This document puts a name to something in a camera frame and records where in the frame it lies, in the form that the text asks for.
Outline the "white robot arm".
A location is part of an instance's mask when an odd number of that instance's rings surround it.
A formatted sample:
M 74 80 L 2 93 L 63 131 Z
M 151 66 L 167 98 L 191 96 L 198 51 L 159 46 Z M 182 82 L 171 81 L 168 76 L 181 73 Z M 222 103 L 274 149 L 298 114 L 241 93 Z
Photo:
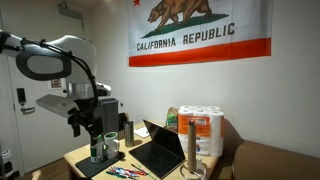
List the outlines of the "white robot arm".
M 101 141 L 102 119 L 94 112 L 111 87 L 96 80 L 96 49 L 90 41 L 72 35 L 35 41 L 1 30 L 0 53 L 14 58 L 18 70 L 32 80 L 65 79 L 66 96 L 48 94 L 37 99 L 37 105 L 67 118 L 75 136 L 85 129 L 91 145 Z

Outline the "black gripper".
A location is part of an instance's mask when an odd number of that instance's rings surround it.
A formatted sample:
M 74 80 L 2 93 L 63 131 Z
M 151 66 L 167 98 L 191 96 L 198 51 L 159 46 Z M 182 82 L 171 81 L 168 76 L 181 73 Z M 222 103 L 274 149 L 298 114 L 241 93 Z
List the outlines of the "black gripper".
M 93 99 L 75 100 L 75 103 L 77 108 L 68 111 L 68 124 L 73 129 L 73 136 L 78 137 L 81 134 L 80 127 L 84 127 L 91 136 L 90 145 L 99 144 L 102 141 L 102 118 L 94 116 L 97 106 Z

